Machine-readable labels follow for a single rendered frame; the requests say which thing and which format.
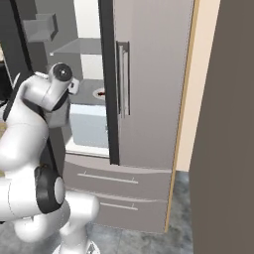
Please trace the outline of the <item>grey door bin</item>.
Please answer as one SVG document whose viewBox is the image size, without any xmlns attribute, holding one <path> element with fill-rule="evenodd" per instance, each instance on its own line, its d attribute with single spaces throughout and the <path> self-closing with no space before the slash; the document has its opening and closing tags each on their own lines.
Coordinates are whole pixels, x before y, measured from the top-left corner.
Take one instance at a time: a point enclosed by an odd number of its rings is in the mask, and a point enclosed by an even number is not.
<svg viewBox="0 0 254 254">
<path fill-rule="evenodd" d="M 34 20 L 24 20 L 23 27 L 29 43 L 51 42 L 59 31 L 55 13 L 37 14 Z"/>
</svg>

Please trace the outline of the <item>large grey fridge drawer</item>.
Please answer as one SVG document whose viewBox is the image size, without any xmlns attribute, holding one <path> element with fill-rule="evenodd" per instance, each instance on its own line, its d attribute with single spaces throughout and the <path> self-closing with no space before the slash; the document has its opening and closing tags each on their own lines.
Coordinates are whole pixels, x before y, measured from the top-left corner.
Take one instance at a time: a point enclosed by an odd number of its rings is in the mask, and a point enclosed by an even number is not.
<svg viewBox="0 0 254 254">
<path fill-rule="evenodd" d="M 78 173 L 138 181 L 139 184 L 118 183 L 80 177 Z M 64 160 L 65 184 L 74 189 L 112 195 L 167 200 L 170 170 L 151 170 L 110 165 L 108 159 L 67 154 Z"/>
</svg>

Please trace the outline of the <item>tan wooden side panel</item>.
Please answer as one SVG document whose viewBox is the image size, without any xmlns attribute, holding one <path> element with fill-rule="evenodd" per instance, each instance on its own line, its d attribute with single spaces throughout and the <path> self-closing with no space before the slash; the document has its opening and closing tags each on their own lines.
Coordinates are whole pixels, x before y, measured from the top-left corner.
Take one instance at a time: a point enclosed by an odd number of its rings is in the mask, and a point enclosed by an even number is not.
<svg viewBox="0 0 254 254">
<path fill-rule="evenodd" d="M 170 226 L 170 216 L 171 216 L 171 211 L 172 211 L 172 200 L 173 200 L 173 194 L 174 194 L 174 185 L 175 185 L 175 179 L 176 179 L 176 172 L 177 172 L 178 161 L 179 161 L 179 156 L 180 156 L 180 144 L 181 144 L 184 114 L 185 114 L 185 107 L 186 107 L 186 100 L 187 100 L 187 93 L 188 93 L 188 84 L 189 84 L 190 71 L 191 71 L 191 58 L 192 58 L 192 51 L 193 51 L 193 44 L 194 44 L 194 37 L 195 37 L 195 29 L 196 29 L 196 21 L 197 21 L 197 15 L 198 15 L 199 2 L 200 2 L 200 0 L 193 0 L 193 4 L 192 4 L 191 23 L 190 23 L 190 37 L 189 37 L 188 50 L 187 50 L 187 55 L 186 55 L 185 75 L 184 75 L 184 78 L 183 78 L 181 106 L 180 106 L 180 111 L 179 111 L 178 132 L 177 132 L 177 138 L 176 138 L 176 145 L 175 145 L 175 153 L 174 153 L 171 181 L 170 181 L 170 185 L 169 185 L 168 206 L 167 206 L 167 213 L 166 213 L 166 218 L 165 218 L 164 233 L 167 233 L 169 231 L 169 226 Z"/>
</svg>

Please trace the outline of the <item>grey fridge shelf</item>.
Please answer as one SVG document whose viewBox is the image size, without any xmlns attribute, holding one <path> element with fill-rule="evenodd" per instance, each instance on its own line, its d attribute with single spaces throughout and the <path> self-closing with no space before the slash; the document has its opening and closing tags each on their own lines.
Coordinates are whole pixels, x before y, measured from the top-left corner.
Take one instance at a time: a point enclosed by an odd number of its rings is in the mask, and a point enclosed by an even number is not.
<svg viewBox="0 0 254 254">
<path fill-rule="evenodd" d="M 53 50 L 51 56 L 54 54 L 100 55 L 101 53 L 101 41 L 99 39 L 78 38 Z"/>
</svg>

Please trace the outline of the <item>grey fridge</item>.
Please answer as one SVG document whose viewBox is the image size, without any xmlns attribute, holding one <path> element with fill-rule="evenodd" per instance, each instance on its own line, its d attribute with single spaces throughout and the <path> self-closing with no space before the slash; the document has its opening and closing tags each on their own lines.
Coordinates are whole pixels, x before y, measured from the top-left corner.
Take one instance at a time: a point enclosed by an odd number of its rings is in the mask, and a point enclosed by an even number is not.
<svg viewBox="0 0 254 254">
<path fill-rule="evenodd" d="M 15 0 L 23 27 L 24 20 L 34 20 L 37 14 L 55 13 L 57 16 L 59 31 L 51 42 L 29 43 L 25 31 L 25 42 L 27 44 L 29 57 L 34 72 L 47 74 L 51 67 L 57 63 L 67 64 L 72 71 L 73 77 L 78 81 L 78 90 L 68 98 L 70 105 L 103 105 L 106 108 L 106 98 L 96 99 L 93 91 L 104 86 L 102 53 L 100 55 L 79 54 L 54 54 L 51 52 L 61 46 L 78 38 L 94 38 L 101 41 L 98 0 Z M 0 17 L 0 45 L 4 32 L 9 24 L 7 18 Z M 5 60 L 4 67 L 10 83 L 14 80 L 13 73 L 22 69 L 25 65 L 22 56 L 12 56 Z M 76 145 L 68 122 L 65 126 L 51 128 L 50 140 L 57 164 L 53 167 L 45 164 L 59 172 L 64 180 L 64 160 L 67 154 L 81 155 L 108 159 L 109 164 L 109 141 L 107 148 L 87 147 Z M 81 191 L 65 185 L 68 191 Z"/>
</svg>

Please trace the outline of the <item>open dark fridge door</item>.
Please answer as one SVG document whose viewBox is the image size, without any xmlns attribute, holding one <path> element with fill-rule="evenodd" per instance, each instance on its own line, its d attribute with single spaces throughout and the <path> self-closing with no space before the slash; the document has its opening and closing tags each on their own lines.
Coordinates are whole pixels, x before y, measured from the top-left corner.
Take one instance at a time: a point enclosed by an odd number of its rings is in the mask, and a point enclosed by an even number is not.
<svg viewBox="0 0 254 254">
<path fill-rule="evenodd" d="M 22 56 L 25 65 L 13 73 L 12 92 L 3 112 L 7 129 L 0 138 L 0 169 L 44 164 L 54 167 L 57 161 L 45 111 L 59 109 L 77 92 L 78 81 L 65 63 L 54 64 L 47 74 L 33 71 L 15 0 L 0 0 L 0 17 L 10 22 L 2 39 L 5 60 Z"/>
</svg>

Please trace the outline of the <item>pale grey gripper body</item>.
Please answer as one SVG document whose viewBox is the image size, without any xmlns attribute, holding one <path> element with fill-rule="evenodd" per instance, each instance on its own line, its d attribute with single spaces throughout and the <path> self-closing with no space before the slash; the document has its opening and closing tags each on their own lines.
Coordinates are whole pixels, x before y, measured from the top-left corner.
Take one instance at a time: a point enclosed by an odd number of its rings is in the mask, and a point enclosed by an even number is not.
<svg viewBox="0 0 254 254">
<path fill-rule="evenodd" d="M 50 128 L 63 127 L 68 122 L 70 100 L 69 98 L 56 111 L 45 111 L 45 119 Z"/>
</svg>

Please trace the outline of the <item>grey-brown cupboard side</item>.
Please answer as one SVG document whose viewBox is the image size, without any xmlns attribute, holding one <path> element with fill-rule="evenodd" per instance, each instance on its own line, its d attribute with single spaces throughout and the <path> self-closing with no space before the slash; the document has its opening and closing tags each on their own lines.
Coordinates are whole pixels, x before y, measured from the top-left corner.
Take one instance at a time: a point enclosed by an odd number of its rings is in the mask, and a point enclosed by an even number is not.
<svg viewBox="0 0 254 254">
<path fill-rule="evenodd" d="M 254 0 L 221 0 L 190 162 L 193 254 L 254 254 Z"/>
</svg>

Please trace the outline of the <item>small grey fridge drawer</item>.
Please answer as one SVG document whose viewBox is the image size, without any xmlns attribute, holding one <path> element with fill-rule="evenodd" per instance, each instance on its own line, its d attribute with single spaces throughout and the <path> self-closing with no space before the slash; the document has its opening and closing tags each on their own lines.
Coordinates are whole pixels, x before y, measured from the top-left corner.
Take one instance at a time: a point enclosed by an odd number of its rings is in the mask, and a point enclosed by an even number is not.
<svg viewBox="0 0 254 254">
<path fill-rule="evenodd" d="M 95 195 L 99 202 L 134 205 L 139 209 L 136 211 L 101 205 L 94 220 L 96 224 L 142 232 L 164 232 L 167 213 L 167 203 L 164 200 L 126 197 L 88 190 L 85 193 Z"/>
</svg>

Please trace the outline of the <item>pale fridge crisper box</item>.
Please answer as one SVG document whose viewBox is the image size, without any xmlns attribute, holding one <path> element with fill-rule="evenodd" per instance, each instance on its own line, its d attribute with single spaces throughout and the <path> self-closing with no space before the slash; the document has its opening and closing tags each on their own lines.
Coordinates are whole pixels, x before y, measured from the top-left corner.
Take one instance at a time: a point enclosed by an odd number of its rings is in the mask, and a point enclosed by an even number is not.
<svg viewBox="0 0 254 254">
<path fill-rule="evenodd" d="M 103 105 L 72 104 L 69 121 L 76 145 L 108 147 L 106 108 Z"/>
</svg>

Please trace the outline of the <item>closed grey fridge door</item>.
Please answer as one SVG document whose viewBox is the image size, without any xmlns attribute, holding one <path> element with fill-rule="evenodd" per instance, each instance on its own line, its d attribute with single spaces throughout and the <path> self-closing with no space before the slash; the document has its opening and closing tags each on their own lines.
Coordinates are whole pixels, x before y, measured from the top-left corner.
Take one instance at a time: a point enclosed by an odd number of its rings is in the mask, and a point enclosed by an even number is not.
<svg viewBox="0 0 254 254">
<path fill-rule="evenodd" d="M 112 165 L 173 166 L 193 0 L 98 0 Z M 130 43 L 130 114 L 120 114 L 117 43 Z"/>
</svg>

